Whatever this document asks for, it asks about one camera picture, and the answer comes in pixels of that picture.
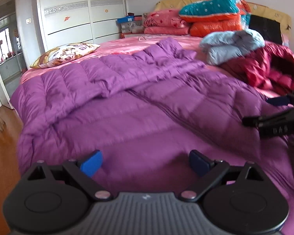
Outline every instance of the sliding wardrobe door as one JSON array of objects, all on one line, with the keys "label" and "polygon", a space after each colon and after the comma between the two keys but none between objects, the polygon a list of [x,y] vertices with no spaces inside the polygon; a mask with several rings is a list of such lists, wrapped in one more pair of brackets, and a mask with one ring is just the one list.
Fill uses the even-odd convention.
[{"label": "sliding wardrobe door", "polygon": [[124,0],[90,0],[90,20],[94,43],[117,40],[120,27],[116,19],[124,17]]},{"label": "sliding wardrobe door", "polygon": [[38,0],[38,14],[46,51],[68,43],[93,43],[88,0]]}]

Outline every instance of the purple jacket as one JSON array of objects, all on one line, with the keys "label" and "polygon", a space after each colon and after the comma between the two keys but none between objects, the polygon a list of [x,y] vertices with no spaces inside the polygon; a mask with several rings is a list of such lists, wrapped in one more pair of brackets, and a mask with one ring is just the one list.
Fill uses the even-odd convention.
[{"label": "purple jacket", "polygon": [[232,165],[258,163],[286,197],[283,228],[294,234],[294,135],[260,140],[244,116],[279,111],[245,83],[211,72],[195,52],[168,38],[133,55],[73,63],[18,87],[11,102],[24,122],[21,173],[44,159],[60,164],[95,149],[94,179],[119,191],[181,192],[197,178],[187,155],[197,149]]}]

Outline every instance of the red puffer jacket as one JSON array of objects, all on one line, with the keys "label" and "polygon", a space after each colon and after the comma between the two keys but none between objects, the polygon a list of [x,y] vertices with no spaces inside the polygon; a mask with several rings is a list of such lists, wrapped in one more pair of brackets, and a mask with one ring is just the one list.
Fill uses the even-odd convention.
[{"label": "red puffer jacket", "polygon": [[263,48],[231,59],[221,68],[253,87],[280,95],[294,90],[294,53],[285,46],[266,42]]}]

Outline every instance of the folded light blue jacket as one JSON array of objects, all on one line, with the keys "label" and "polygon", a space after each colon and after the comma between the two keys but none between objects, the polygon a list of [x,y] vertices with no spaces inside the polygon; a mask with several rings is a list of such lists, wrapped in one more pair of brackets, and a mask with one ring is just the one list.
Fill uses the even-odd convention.
[{"label": "folded light blue jacket", "polygon": [[207,54],[210,65],[220,65],[264,46],[265,40],[261,34],[251,29],[214,32],[204,37],[199,45]]}]

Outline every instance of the yellow headboard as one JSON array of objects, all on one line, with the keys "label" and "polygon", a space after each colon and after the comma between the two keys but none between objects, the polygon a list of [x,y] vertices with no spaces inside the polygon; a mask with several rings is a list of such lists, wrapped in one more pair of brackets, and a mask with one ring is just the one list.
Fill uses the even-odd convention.
[{"label": "yellow headboard", "polygon": [[[164,9],[182,9],[185,5],[194,3],[196,1],[204,0],[161,0],[156,4],[155,11]],[[283,12],[270,9],[266,6],[248,2],[251,13],[256,16],[265,17],[271,20],[275,20],[280,23],[281,33],[291,37],[292,19],[291,17]]]}]

